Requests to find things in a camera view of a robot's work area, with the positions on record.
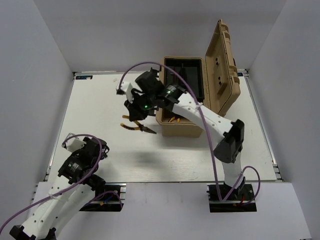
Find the white wall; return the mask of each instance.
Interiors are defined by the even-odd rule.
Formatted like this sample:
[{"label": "white wall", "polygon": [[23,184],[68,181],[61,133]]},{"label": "white wall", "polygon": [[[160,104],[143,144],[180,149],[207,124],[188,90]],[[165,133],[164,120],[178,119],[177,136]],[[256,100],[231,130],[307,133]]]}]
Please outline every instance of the white wall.
[{"label": "white wall", "polygon": [[124,71],[164,56],[203,57],[217,21],[238,67],[252,65],[286,0],[34,0],[70,68]]},{"label": "white wall", "polygon": [[[44,179],[72,72],[32,0],[0,1],[0,225]],[[13,220],[0,239],[26,215]]]},{"label": "white wall", "polygon": [[250,80],[281,175],[292,182],[312,239],[320,239],[320,1],[289,0]]}]

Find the pliers handle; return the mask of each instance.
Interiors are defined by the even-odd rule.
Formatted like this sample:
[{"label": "pliers handle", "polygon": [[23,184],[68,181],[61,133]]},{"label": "pliers handle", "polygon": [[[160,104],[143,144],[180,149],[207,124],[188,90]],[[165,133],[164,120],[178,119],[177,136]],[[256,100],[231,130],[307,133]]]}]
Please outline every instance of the pliers handle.
[{"label": "pliers handle", "polygon": [[[129,116],[122,115],[122,118],[123,119],[129,119]],[[146,132],[146,133],[149,133],[149,134],[157,134],[155,131],[153,131],[150,128],[144,126],[140,122],[138,122],[138,121],[133,121],[133,122],[137,125],[136,127],[127,126],[127,125],[125,125],[123,123],[121,123],[120,125],[121,125],[121,127],[125,128],[125,129],[128,129],[128,130],[133,130],[133,131],[140,130],[141,132]]]}]

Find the pliers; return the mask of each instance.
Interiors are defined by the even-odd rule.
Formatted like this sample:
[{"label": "pliers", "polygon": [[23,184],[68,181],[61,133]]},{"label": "pliers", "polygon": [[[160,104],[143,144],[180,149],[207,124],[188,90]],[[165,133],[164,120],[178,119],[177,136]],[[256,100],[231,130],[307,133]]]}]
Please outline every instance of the pliers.
[{"label": "pliers", "polygon": [[[123,119],[129,119],[129,116],[127,115],[122,115]],[[146,132],[149,134],[157,134],[155,131],[151,130],[149,127],[144,126],[143,124],[141,124],[138,121],[133,121],[137,126],[136,127],[132,127],[132,126],[127,126],[123,123],[121,123],[121,127],[128,129],[128,130],[140,130],[141,132]]]},{"label": "pliers", "polygon": [[168,121],[168,123],[171,123],[171,122],[173,122],[174,120],[176,120],[177,123],[180,123],[180,117],[176,117],[176,116],[173,116],[172,118],[170,118],[170,120]]}]

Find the open case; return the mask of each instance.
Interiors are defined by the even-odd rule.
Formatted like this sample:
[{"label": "open case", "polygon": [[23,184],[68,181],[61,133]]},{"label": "open case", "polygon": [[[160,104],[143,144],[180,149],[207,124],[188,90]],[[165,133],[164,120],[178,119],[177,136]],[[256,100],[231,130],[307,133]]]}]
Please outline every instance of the open case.
[{"label": "open case", "polygon": [[[220,19],[214,30],[211,42],[201,57],[166,56],[162,64],[178,72],[190,85],[197,100],[220,116],[226,115],[231,105],[240,95],[240,81],[235,60],[231,51],[228,26]],[[166,69],[159,73],[164,84],[183,84]],[[172,117],[179,118],[169,122]],[[163,136],[182,136],[198,138],[202,129],[188,119],[166,109],[156,113],[156,121],[162,127]]]}]

